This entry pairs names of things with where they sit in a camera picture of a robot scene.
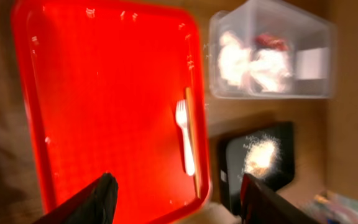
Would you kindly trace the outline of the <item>white paper napkin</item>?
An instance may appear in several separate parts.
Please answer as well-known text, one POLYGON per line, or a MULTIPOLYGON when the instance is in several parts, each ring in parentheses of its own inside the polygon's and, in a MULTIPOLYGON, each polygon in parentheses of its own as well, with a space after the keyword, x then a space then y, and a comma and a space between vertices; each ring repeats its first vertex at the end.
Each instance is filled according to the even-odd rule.
POLYGON ((220 76, 228 85, 245 88, 249 93, 285 93, 290 91, 293 69, 288 51, 246 47, 227 31, 219 39, 220 76))

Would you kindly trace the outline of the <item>red snack wrapper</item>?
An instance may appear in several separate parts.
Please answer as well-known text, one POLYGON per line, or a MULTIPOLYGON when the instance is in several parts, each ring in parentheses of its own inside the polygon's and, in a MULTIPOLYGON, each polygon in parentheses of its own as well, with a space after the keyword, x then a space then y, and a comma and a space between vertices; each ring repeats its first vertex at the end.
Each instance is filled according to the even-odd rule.
POLYGON ((288 51, 289 46, 285 39, 275 35, 263 33, 254 38, 256 45, 262 49, 273 49, 278 51, 288 51))

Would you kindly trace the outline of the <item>white plastic fork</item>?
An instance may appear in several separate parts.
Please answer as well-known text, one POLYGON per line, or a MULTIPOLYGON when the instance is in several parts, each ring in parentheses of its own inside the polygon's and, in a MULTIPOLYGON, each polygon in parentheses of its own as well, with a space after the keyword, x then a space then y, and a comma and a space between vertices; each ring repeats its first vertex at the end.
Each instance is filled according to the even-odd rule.
POLYGON ((177 107, 175 111, 175 120, 177 125, 182 131, 183 136, 183 153, 184 153, 184 163, 185 171, 189 176, 195 174, 195 162, 193 158, 189 131, 188 131, 188 116, 186 109, 186 100, 180 100, 177 102, 177 107))

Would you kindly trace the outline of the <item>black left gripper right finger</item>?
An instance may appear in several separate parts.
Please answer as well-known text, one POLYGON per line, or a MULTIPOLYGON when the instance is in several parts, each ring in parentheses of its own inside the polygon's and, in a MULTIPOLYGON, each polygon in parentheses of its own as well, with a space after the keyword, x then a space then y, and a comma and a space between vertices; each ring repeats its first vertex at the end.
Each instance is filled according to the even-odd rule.
POLYGON ((245 224, 318 224, 251 174, 241 187, 241 220, 245 224))

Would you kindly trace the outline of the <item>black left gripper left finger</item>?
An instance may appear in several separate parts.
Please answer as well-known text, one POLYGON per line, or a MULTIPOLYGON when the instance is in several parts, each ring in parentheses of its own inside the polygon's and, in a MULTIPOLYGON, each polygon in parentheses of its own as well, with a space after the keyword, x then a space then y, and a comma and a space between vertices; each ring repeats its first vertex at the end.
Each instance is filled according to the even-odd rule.
POLYGON ((34 224, 112 224, 118 182, 106 172, 34 224))

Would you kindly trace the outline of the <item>wooden chopstick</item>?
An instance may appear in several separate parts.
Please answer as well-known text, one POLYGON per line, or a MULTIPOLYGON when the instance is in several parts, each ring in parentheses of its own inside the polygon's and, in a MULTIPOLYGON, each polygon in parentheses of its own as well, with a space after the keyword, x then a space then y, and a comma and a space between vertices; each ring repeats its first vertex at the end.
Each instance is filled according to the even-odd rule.
POLYGON ((198 162, 198 142, 197 142, 197 133, 196 133, 196 118, 195 118, 195 111, 194 111, 194 99, 192 90, 190 87, 185 89, 186 95, 186 106, 188 111, 188 126, 190 132, 190 141, 191 141, 191 148, 195 163, 195 174, 194 174, 194 181, 195 181, 195 192, 198 199, 201 198, 201 177, 200 177, 200 166, 198 162))

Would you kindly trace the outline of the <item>clear plastic waste bin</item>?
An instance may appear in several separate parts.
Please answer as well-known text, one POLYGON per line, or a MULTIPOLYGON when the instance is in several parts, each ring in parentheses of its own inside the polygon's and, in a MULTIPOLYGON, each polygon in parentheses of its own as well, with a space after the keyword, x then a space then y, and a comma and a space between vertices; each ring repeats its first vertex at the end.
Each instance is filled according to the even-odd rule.
POLYGON ((209 89, 219 98, 284 99, 328 98, 332 89, 334 26, 328 21, 284 1, 246 1, 237 9, 216 13, 209 25, 209 89), (234 33, 246 47, 269 33, 285 39, 290 48, 293 78, 285 93, 249 93, 227 84, 220 76, 220 37, 234 33))

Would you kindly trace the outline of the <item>black food waste tray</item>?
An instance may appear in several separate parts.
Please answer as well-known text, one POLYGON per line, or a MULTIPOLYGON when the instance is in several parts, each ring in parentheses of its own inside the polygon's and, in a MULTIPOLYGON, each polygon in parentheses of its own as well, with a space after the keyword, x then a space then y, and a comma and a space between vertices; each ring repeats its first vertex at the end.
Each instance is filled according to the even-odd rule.
POLYGON ((279 138, 281 145, 279 149, 280 158, 275 163, 273 173, 261 181, 276 192, 294 179, 295 138, 291 121, 279 122, 255 131, 222 138, 218 142, 219 188, 222 204, 233 215, 239 215, 241 211, 242 182, 238 181, 237 175, 241 172, 245 158, 242 144, 245 143, 246 136, 261 137, 263 134, 279 138))

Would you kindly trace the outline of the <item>red plastic serving tray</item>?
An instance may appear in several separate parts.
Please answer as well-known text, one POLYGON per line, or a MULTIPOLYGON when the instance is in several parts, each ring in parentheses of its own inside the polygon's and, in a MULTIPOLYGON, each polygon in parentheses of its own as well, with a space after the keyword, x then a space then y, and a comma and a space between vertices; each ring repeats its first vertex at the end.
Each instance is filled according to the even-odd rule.
POLYGON ((44 212, 105 172, 115 223, 171 223, 209 200, 203 62, 183 9, 129 1, 16 1, 11 14, 44 212), (177 102, 194 99, 201 198, 177 102))

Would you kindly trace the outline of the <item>pile of rice scraps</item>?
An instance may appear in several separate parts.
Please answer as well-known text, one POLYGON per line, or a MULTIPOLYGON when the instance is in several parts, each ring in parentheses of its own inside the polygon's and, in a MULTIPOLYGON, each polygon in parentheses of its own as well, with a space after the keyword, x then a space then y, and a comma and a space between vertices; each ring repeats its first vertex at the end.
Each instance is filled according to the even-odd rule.
POLYGON ((261 137, 246 136, 242 147, 245 151, 245 158, 240 174, 237 175, 239 182, 242 182, 244 174, 251 174, 254 177, 264 180, 273 173, 275 163, 280 158, 279 149, 281 140, 268 134, 261 137))

